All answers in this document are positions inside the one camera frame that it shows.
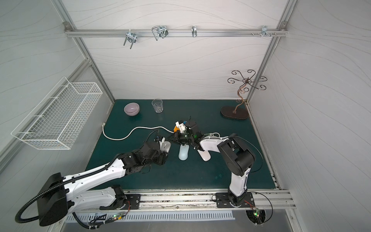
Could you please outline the silver wireless mouse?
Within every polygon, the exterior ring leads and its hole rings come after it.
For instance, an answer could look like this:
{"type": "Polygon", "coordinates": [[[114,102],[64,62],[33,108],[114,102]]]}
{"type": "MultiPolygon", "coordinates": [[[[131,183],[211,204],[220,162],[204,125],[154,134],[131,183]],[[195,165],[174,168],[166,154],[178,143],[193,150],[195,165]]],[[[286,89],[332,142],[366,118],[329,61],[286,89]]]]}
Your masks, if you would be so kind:
{"type": "Polygon", "coordinates": [[[169,153],[171,149],[171,143],[169,141],[160,142],[160,151],[164,153],[169,153]]]}

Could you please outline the light blue wireless mouse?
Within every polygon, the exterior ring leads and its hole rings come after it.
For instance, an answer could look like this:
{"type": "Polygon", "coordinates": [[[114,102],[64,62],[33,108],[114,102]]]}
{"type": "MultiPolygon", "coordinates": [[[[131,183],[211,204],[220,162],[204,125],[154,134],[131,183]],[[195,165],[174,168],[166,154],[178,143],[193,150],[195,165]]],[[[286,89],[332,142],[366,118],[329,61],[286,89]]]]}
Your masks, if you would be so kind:
{"type": "Polygon", "coordinates": [[[180,160],[185,161],[188,159],[189,145],[181,145],[178,157],[180,160]]]}

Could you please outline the white wireless mouse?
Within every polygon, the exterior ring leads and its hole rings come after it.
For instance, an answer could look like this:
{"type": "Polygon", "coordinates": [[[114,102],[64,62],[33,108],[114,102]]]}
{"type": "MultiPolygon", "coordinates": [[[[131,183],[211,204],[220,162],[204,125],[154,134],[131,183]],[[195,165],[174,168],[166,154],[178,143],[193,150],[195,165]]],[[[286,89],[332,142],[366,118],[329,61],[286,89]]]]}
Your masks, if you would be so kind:
{"type": "Polygon", "coordinates": [[[199,153],[203,161],[209,161],[211,159],[209,151],[197,150],[197,152],[199,153]]]}

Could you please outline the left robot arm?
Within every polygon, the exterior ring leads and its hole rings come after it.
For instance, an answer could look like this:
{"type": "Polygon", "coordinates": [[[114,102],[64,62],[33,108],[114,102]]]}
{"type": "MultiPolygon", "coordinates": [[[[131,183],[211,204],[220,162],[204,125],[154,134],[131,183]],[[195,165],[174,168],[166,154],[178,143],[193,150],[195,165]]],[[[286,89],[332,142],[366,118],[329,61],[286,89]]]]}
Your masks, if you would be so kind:
{"type": "Polygon", "coordinates": [[[66,215],[83,209],[119,210],[130,207],[130,201],[119,185],[101,190],[94,187],[137,172],[152,164],[166,162],[171,143],[144,142],[140,149],[117,154],[109,163],[97,168],[63,177],[54,174],[39,193],[26,202],[15,215],[15,222],[39,221],[40,226],[52,225],[66,215]]]}

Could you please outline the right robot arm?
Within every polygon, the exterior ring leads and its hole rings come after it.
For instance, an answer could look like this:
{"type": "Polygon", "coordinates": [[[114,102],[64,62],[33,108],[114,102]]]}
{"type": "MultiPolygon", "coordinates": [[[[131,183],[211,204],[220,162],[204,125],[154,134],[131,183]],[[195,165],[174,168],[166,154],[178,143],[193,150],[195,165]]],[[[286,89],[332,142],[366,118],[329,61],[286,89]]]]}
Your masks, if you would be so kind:
{"type": "Polygon", "coordinates": [[[188,158],[190,148],[194,148],[203,161],[211,159],[210,152],[220,153],[231,171],[231,183],[226,196],[229,206],[239,208],[246,203],[248,176],[256,160],[252,151],[254,146],[249,141],[235,133],[225,137],[218,132],[202,133],[192,120],[177,121],[169,140],[180,145],[180,160],[188,158]]]}

